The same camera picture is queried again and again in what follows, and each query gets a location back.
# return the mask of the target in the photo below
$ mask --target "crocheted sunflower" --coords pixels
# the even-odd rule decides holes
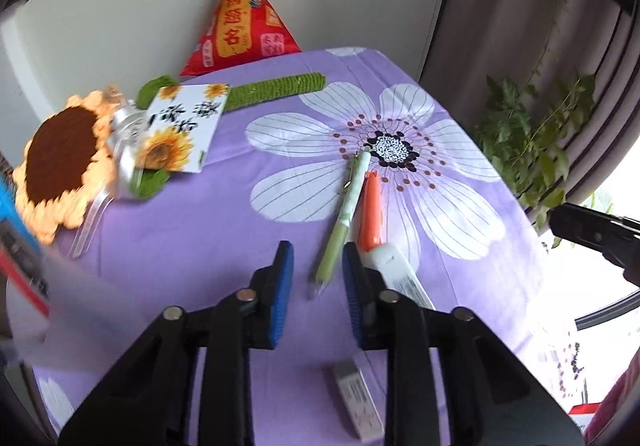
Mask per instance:
[[[14,170],[15,207],[41,243],[50,244],[60,225],[79,227],[87,205],[114,178],[106,141],[115,108],[101,91],[72,96],[27,143]]]

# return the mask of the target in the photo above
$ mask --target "red packaging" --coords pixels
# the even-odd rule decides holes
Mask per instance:
[[[268,0],[221,0],[180,76],[300,52]]]

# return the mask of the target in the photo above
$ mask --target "sunflower card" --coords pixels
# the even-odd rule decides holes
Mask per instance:
[[[225,109],[228,85],[162,87],[149,105],[138,166],[198,173]]]

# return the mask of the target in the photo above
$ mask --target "green pen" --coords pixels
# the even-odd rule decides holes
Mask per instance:
[[[364,147],[362,152],[356,156],[355,162],[352,165],[351,177],[346,185],[347,191],[344,194],[338,218],[331,232],[331,236],[329,236],[329,241],[326,243],[324,254],[316,271],[314,297],[319,296],[334,277],[335,264],[338,262],[342,247],[347,240],[351,220],[356,211],[362,185],[364,184],[364,175],[367,168],[369,168],[371,161],[370,152],[370,147]]]

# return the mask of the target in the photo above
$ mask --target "green crocheted leaf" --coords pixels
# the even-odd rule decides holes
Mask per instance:
[[[171,173],[166,170],[143,170],[140,178],[140,185],[131,184],[131,193],[142,201],[151,199],[154,195],[162,191],[164,184],[169,181]]]
[[[169,87],[170,85],[180,85],[180,82],[167,75],[146,82],[142,87],[140,87],[140,91],[138,91],[136,107],[142,111],[146,111],[158,94],[160,88]]]

